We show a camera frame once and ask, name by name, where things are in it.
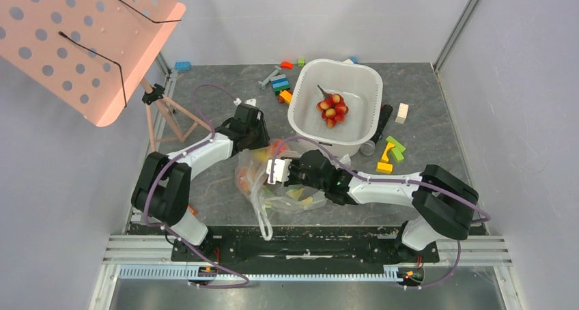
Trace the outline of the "translucent plastic bag with fruits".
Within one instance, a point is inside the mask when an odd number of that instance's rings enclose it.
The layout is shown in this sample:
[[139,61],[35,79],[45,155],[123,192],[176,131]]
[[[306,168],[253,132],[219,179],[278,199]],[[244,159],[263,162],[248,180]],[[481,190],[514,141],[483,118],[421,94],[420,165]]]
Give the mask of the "translucent plastic bag with fruits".
[[273,139],[267,147],[242,151],[235,170],[236,186],[251,203],[265,241],[273,237],[272,213],[299,214],[321,208],[327,202],[323,192],[314,188],[268,183],[268,160],[280,142],[280,139]]

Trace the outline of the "red yellow fruit bunch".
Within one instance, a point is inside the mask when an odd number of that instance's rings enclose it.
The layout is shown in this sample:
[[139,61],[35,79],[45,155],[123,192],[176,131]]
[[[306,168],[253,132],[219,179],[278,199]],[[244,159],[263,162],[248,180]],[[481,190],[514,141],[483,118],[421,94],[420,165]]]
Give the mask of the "red yellow fruit bunch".
[[321,113],[322,120],[328,128],[334,128],[337,124],[344,123],[349,108],[340,94],[332,94],[317,85],[322,95],[322,100],[316,104],[316,109]]

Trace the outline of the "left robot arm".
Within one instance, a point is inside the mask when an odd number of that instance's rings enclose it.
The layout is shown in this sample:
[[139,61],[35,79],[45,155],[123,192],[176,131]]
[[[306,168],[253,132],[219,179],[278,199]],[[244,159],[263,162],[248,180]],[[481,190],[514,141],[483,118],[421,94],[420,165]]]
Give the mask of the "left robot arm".
[[176,237],[199,246],[209,229],[189,209],[190,183],[197,175],[244,150],[270,144],[264,114],[250,104],[239,104],[233,117],[201,141],[183,150],[145,157],[131,204],[145,224],[160,225]]

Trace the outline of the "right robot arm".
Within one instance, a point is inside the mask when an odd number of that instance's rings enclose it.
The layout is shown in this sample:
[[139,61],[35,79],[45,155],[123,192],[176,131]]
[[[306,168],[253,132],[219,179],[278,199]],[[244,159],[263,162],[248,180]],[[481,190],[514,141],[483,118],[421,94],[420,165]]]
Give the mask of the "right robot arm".
[[319,150],[286,160],[284,185],[321,191],[340,206],[383,203],[414,208],[418,216],[401,226],[398,240],[422,251],[441,239],[466,240],[478,192],[438,165],[407,175],[378,175],[336,167]]

